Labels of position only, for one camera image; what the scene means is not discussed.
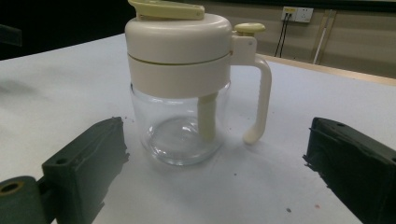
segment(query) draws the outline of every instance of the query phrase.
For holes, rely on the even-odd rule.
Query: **wall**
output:
[[[274,56],[282,29],[282,7],[185,1],[203,5],[206,13],[227,18],[232,25],[261,22],[258,52]],[[310,23],[290,22],[282,58],[312,63],[325,22],[325,9],[314,9]],[[396,13],[336,11],[318,64],[396,78]]]

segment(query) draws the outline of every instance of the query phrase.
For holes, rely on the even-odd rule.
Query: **cable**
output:
[[[289,16],[289,13],[285,14],[285,19],[283,19],[283,24],[282,24],[282,31],[280,32],[280,37],[279,37],[279,41],[277,41],[277,47],[276,47],[276,51],[275,51],[275,56],[277,54],[277,49],[279,48],[279,44],[280,44],[280,40],[282,39],[282,35],[283,35],[283,29],[285,28],[285,24],[286,24],[286,18]]]
[[[291,17],[291,14],[289,14],[288,19],[286,20],[285,32],[283,33],[282,47],[280,47],[280,53],[279,53],[280,58],[282,58],[283,44],[285,44],[286,30],[288,29],[288,23],[289,23],[290,17]]]
[[[319,44],[318,44],[318,48],[317,48],[317,53],[315,54],[314,61],[312,62],[312,63],[314,63],[314,64],[317,63],[317,59],[318,59],[318,55],[319,55],[319,52],[320,52],[320,48],[321,48],[321,45],[322,45],[322,43],[323,43],[323,37],[326,35],[327,26],[328,26],[328,24],[329,24],[329,20],[330,20],[330,17],[331,17],[331,16],[332,16],[332,9],[330,9],[329,16],[327,17],[326,23],[324,24],[322,36],[320,37]]]

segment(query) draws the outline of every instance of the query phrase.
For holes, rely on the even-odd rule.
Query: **lid knob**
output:
[[[265,26],[261,23],[241,23],[234,27],[235,31],[242,36],[254,36],[258,32],[264,32]]]

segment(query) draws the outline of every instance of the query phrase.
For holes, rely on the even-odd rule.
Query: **plastic handle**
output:
[[[261,55],[256,55],[256,60],[253,65],[260,69],[262,72],[262,78],[260,84],[256,122],[244,134],[244,141],[247,144],[254,144],[255,142],[259,141],[259,139],[264,134],[272,84],[271,69]]]
[[[264,58],[256,54],[257,40],[252,36],[233,36],[233,65],[255,66],[262,73],[256,122],[244,134],[246,144],[256,143],[264,134],[272,84],[271,69]]]

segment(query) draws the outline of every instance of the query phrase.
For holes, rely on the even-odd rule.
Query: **cream plastic lid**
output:
[[[165,1],[136,1],[136,19],[125,27],[128,54],[146,63],[205,63],[229,54],[231,24],[204,8]]]

